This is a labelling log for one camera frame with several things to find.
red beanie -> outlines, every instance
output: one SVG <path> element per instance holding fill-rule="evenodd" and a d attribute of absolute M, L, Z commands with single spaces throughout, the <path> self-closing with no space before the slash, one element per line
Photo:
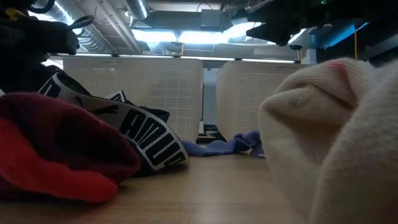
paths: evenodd
<path fill-rule="evenodd" d="M 0 97 L 0 154 L 0 198 L 22 190 L 105 202 L 140 165 L 113 127 L 35 93 Z"/>

white mesh panel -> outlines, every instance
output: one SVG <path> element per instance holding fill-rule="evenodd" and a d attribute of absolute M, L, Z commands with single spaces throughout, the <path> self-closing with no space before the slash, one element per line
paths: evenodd
<path fill-rule="evenodd" d="M 260 104 L 282 81 L 306 65 L 263 62 L 228 62 L 218 70 L 217 119 L 220 133 L 235 134 L 259 129 Z"/>
<path fill-rule="evenodd" d="M 94 96 L 123 90 L 137 106 L 170 112 L 167 122 L 181 140 L 195 142 L 201 118 L 201 60 L 66 58 L 65 71 Z"/>

wooden table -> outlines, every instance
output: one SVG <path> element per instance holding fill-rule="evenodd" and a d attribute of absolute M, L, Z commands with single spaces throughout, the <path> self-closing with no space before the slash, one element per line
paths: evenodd
<path fill-rule="evenodd" d="M 291 223 L 265 159 L 194 157 L 189 167 L 123 182 L 104 205 L 0 202 L 0 223 Z"/>

white knit beanie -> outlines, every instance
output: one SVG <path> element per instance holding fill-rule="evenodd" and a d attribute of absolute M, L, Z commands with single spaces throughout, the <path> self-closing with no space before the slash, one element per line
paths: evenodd
<path fill-rule="evenodd" d="M 338 59 L 288 77 L 260 108 L 274 180 L 309 223 L 398 223 L 398 64 Z"/>

office desk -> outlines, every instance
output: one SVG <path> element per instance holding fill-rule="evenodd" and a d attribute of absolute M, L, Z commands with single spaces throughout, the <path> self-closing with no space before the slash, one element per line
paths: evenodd
<path fill-rule="evenodd" d="M 290 208 L 265 159 L 193 157 L 150 177 L 123 182 L 113 201 L 0 202 L 0 223 L 291 223 Z"/>

